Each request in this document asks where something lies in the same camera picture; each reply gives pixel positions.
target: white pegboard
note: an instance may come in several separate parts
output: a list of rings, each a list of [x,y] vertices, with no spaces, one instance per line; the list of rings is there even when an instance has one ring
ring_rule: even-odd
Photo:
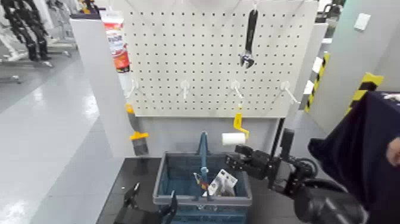
[[[138,116],[285,117],[317,11],[316,1],[259,1],[255,64],[239,65],[253,1],[120,0],[131,61],[139,84],[129,101]],[[180,87],[187,80],[186,100]],[[230,89],[240,83],[240,99]]]

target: adjustable wrench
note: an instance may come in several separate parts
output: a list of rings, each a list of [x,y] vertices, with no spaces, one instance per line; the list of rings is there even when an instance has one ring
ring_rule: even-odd
[[[253,38],[255,32],[255,25],[257,23],[258,11],[251,10],[249,14],[249,23],[247,25],[246,47],[245,52],[239,54],[240,66],[246,64],[246,69],[254,64],[253,55],[251,54],[251,47],[253,45]]]

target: plastic basket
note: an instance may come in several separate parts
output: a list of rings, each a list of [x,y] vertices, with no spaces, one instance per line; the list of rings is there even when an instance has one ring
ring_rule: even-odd
[[[154,204],[169,204],[171,192],[175,190],[178,211],[173,223],[246,223],[247,211],[252,204],[249,179],[245,172],[232,170],[225,165],[226,154],[207,155],[207,179],[210,183],[221,169],[225,169],[238,179],[235,197],[197,198],[201,190],[193,173],[200,173],[205,154],[166,152],[157,174],[153,192]]]

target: pegboard hook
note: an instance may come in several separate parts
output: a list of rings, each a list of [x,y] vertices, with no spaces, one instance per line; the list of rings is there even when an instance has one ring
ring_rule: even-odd
[[[243,99],[243,95],[239,92],[240,83],[235,80],[230,84],[230,89],[236,91],[236,94],[239,96],[240,99]]]
[[[259,1],[259,0],[253,0],[253,10],[254,10],[254,12],[257,11],[258,1]]]
[[[139,89],[139,83],[132,79],[132,87],[128,92],[125,93],[125,98],[129,99],[135,89]]]
[[[280,90],[281,90],[281,91],[286,91],[287,94],[289,94],[289,96],[291,97],[292,100],[290,101],[290,103],[293,104],[293,102],[295,102],[295,103],[297,103],[297,104],[300,104],[301,102],[298,101],[298,100],[295,98],[295,96],[291,93],[291,91],[289,90],[289,88],[290,88],[290,82],[289,82],[289,81],[285,81],[285,82],[282,82],[282,83],[280,84]]]
[[[189,82],[184,80],[180,83],[180,88],[183,90],[183,99],[186,99],[188,97],[188,92],[189,92]]]

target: dark navy clothing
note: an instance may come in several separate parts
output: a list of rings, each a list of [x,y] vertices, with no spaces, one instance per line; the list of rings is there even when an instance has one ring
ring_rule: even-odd
[[[382,92],[367,92],[312,152],[323,170],[370,211],[369,223],[391,207],[397,214],[390,214],[400,217],[400,168],[386,158],[388,144],[400,133],[398,103],[383,99]]]

